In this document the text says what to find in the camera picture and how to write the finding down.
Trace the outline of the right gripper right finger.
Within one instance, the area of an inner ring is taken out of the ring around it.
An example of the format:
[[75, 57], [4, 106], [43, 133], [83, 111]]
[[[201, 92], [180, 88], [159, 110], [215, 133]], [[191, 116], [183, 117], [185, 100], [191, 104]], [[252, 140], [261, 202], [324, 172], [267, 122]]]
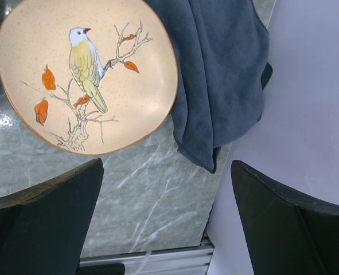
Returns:
[[339, 205], [240, 160], [232, 162], [231, 178], [255, 274], [339, 274]]

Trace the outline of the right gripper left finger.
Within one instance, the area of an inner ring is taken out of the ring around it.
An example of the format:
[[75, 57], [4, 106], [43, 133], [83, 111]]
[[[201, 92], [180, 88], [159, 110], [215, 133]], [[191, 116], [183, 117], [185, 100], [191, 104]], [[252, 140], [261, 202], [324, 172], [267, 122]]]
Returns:
[[0, 197], [0, 274], [75, 274], [103, 174], [96, 158]]

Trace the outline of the beige bird plate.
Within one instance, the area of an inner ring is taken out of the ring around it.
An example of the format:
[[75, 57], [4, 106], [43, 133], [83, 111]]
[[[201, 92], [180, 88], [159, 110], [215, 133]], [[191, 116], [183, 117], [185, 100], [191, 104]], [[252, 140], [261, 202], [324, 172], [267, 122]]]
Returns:
[[151, 135], [178, 91], [169, 35], [144, 1], [22, 1], [0, 26], [0, 81], [61, 150], [103, 155]]

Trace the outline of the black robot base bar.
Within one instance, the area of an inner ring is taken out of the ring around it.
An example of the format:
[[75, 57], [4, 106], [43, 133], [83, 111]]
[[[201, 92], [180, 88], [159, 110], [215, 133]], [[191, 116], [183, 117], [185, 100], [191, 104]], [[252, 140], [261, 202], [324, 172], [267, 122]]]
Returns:
[[75, 275], [125, 275], [125, 265], [122, 263], [83, 266], [76, 269]]

